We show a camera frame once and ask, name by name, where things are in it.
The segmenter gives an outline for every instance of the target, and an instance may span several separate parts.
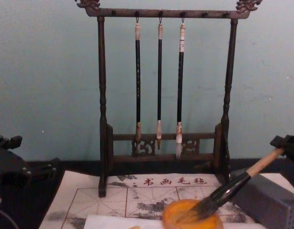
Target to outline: cable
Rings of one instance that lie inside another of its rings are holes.
[[[14,226],[15,229],[20,229],[18,225],[16,224],[16,222],[7,213],[0,210],[0,214],[6,217],[11,222],[11,224]]]

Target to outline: teal wall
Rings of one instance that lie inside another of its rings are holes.
[[[103,0],[102,7],[233,10],[236,0]],[[175,132],[180,19],[163,19],[162,127]],[[183,131],[212,132],[223,112],[229,20],[186,19]],[[157,119],[158,19],[140,19],[142,131]],[[135,132],[135,19],[105,21],[107,119]],[[73,0],[0,0],[0,135],[26,160],[99,159],[96,18]],[[294,0],[264,0],[239,21],[230,103],[232,158],[260,157],[294,132]],[[211,143],[203,143],[211,152]],[[174,152],[163,142],[159,153]],[[115,144],[130,154],[130,143]]]

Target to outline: brush rack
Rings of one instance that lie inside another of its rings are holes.
[[[150,161],[174,161],[175,154],[156,155],[156,134],[143,134],[141,138],[141,151],[135,152],[135,134],[114,134],[113,127],[107,123],[106,118],[106,68],[105,68],[105,17],[132,17],[140,18],[204,18],[230,20],[230,42],[227,56],[225,95],[223,115],[213,133],[183,133],[181,161],[210,162],[214,174],[223,175],[226,182],[230,178],[228,129],[229,129],[229,103],[233,80],[233,63],[236,44],[236,31],[238,20],[247,19],[257,9],[262,0],[240,0],[236,10],[163,10],[163,9],[113,9],[100,8],[100,0],[80,0],[78,7],[85,9],[89,17],[97,17],[98,22],[98,55],[99,55],[99,89],[100,89],[100,158],[101,175],[99,181],[99,197],[106,196],[107,178],[113,170],[115,163],[135,163]],[[162,140],[175,140],[176,134],[162,134]],[[200,153],[200,139],[214,139],[213,152]],[[115,156],[114,141],[131,141],[131,156]]]

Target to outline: ink stain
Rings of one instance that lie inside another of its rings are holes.
[[[117,211],[113,210],[109,213],[109,216],[115,216],[115,217],[120,217],[120,213],[118,213]]]
[[[59,221],[66,217],[67,211],[55,211],[47,216],[49,221]]]
[[[142,214],[142,213],[135,213],[134,215],[139,219],[162,220],[161,215],[150,215],[150,214]]]
[[[117,182],[117,181],[114,181],[114,182],[112,182],[112,183],[109,183],[109,185],[119,186],[119,187],[129,187],[129,186],[127,186],[125,183]]]
[[[178,191],[179,191],[179,192],[183,192],[183,191],[185,191],[185,190],[186,190],[185,187],[178,187]]]
[[[72,224],[74,229],[83,229],[86,221],[86,219],[82,218],[71,218],[67,220],[70,222],[70,224]]]
[[[133,189],[133,194],[134,194],[133,199],[139,199],[139,197],[138,197],[138,192],[137,192],[136,189]]]
[[[125,179],[129,179],[129,180],[137,179],[137,177],[134,176],[134,175],[117,176],[117,178],[118,178],[120,181],[124,181]]]
[[[227,223],[246,223],[246,217],[245,215],[238,214],[235,216],[228,216],[226,218]]]
[[[223,208],[225,208],[227,211],[231,211],[234,214],[242,214],[241,209],[230,202],[226,203]]]
[[[161,200],[160,202],[156,202],[155,204],[138,203],[137,208],[140,210],[148,211],[148,214],[152,214],[153,212],[162,212],[164,210],[164,207],[167,205],[165,203],[167,200],[168,199],[165,198]]]
[[[49,220],[49,221],[64,220],[66,218],[66,215],[67,215],[67,211],[55,211],[55,212],[50,213],[47,216],[47,220]],[[74,219],[77,218],[77,216],[75,214],[71,214],[71,213],[69,213],[67,215],[67,217],[68,218],[74,218]]]

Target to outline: brush bristles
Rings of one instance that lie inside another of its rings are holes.
[[[158,150],[161,149],[161,139],[160,138],[157,139],[157,148],[158,148]]]
[[[180,159],[182,153],[182,144],[176,144],[176,159]]]
[[[136,143],[136,154],[139,154],[141,150],[141,144],[139,142]]]
[[[211,197],[204,198],[196,206],[189,210],[177,223],[192,223],[207,219],[218,209],[217,204]]]

